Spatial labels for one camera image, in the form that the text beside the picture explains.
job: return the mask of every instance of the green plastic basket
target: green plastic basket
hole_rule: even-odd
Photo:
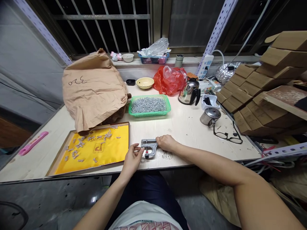
[[[165,100],[166,104],[166,111],[157,111],[157,112],[148,112],[148,113],[132,113],[132,102],[139,98],[144,97],[162,97],[163,100]],[[131,98],[130,104],[129,104],[129,114],[135,117],[151,117],[151,116],[165,116],[170,111],[170,103],[169,99],[164,94],[158,94],[158,95],[147,95],[147,96],[134,96]]]

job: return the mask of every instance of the yellow bowl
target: yellow bowl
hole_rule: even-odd
[[[141,88],[141,89],[149,89],[153,86],[154,80],[152,78],[140,78],[136,80],[136,84]]]

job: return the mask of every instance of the dark pants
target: dark pants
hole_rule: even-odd
[[[111,184],[118,176],[119,174],[112,176]],[[188,230],[186,219],[174,194],[157,171],[136,172],[133,175],[105,229],[109,229],[117,217],[136,201],[147,201],[163,208],[183,230]]]

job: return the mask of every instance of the window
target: window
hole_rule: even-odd
[[[171,55],[202,56],[225,0],[26,0],[73,59],[98,48],[135,53],[161,37]],[[267,0],[238,0],[217,44],[236,55]],[[241,55],[263,54],[266,37],[307,30],[307,1],[271,0]]]
[[[70,56],[151,44],[149,0],[28,0]]]

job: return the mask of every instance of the eyeglasses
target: eyeglasses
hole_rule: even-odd
[[[231,137],[231,138],[228,138],[228,133],[216,133],[215,132],[215,125],[213,126],[213,134],[219,138],[222,138],[222,139],[225,139],[225,140],[228,140],[230,142],[233,142],[233,143],[236,143],[236,144],[242,144],[243,143],[243,140],[241,139],[238,131],[236,130],[236,128],[234,127],[234,121],[232,121],[232,125],[233,125],[233,128],[235,129],[237,135],[238,135],[238,138],[236,137]]]

